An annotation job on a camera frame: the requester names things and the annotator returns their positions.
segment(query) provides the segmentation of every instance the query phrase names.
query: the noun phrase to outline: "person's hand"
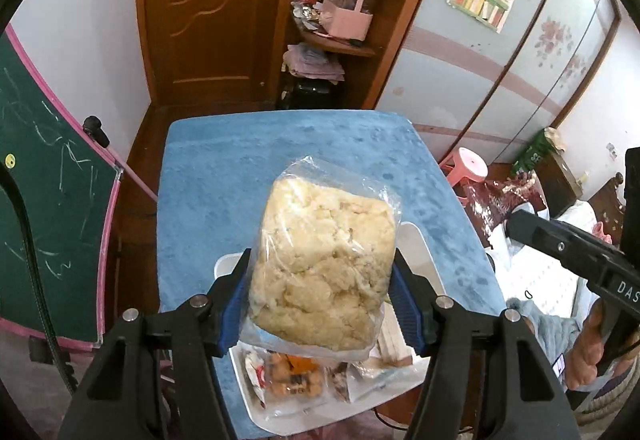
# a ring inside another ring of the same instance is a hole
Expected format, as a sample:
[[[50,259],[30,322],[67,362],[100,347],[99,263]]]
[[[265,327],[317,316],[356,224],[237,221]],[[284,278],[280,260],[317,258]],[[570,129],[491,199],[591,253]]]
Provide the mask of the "person's hand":
[[[604,344],[600,335],[600,325],[603,319],[602,300],[597,300],[591,308],[589,316],[585,319],[582,332],[575,341],[574,346],[564,356],[564,383],[570,390],[577,390],[580,386],[591,384],[598,376],[596,364],[602,359]],[[626,346],[631,346],[640,338],[640,332],[636,330],[629,337]],[[613,376],[622,375],[631,366],[635,357],[640,352],[640,346],[620,359]]]

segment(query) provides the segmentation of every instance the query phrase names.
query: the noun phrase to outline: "screw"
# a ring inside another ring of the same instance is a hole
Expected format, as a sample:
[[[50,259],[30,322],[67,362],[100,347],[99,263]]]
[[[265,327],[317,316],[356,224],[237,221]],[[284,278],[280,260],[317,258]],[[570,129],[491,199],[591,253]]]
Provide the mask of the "screw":
[[[189,305],[193,306],[193,308],[202,308],[209,302],[209,299],[204,294],[196,294],[191,296],[189,300]]]
[[[138,319],[140,312],[138,312],[137,308],[129,308],[122,313],[122,318],[124,321],[135,321]]]
[[[507,318],[507,321],[511,321],[512,323],[520,321],[520,312],[514,310],[513,308],[508,308],[507,310],[505,310],[504,316]]]
[[[453,300],[448,295],[439,295],[436,298],[436,305],[446,310],[453,306]]]

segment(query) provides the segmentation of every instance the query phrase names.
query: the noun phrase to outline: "table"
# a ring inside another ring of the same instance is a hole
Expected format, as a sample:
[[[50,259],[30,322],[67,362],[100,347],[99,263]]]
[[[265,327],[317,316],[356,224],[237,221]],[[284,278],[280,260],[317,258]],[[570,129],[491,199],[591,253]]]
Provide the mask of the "table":
[[[286,110],[170,127],[158,195],[161,311],[206,292],[220,256],[254,245],[271,184],[306,155],[388,183],[402,197],[402,219],[422,231],[447,293],[472,311],[504,309],[478,236],[407,119],[370,110]],[[228,356],[214,363],[238,438],[268,436],[247,415]]]

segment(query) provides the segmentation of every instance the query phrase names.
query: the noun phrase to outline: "white wall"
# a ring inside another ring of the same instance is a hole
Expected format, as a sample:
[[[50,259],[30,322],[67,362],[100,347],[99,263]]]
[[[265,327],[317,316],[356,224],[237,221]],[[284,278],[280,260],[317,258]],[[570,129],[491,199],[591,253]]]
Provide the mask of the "white wall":
[[[622,20],[609,52],[559,130],[567,145],[564,160],[576,178],[585,171],[583,199],[589,199],[612,176],[625,175],[625,152],[640,146],[640,33],[618,3]],[[614,159],[607,144],[615,146]],[[618,197],[622,198],[622,186]]]
[[[24,0],[11,24],[71,114],[100,117],[126,157],[149,104],[135,0]]]

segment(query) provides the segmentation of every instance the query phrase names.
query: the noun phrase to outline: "wooden shelf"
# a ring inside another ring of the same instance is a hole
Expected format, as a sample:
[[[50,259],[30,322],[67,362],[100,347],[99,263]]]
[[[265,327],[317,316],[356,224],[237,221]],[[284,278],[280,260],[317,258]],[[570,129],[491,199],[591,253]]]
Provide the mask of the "wooden shelf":
[[[293,14],[291,14],[291,17],[300,32],[300,36],[302,36],[302,39],[309,45],[321,48],[326,52],[335,52],[336,54],[349,54],[351,56],[362,56],[363,58],[372,58],[376,55],[376,52],[369,46],[354,46],[349,43],[342,43],[337,40],[332,40],[331,38],[318,36],[310,30],[306,30],[302,22]]]

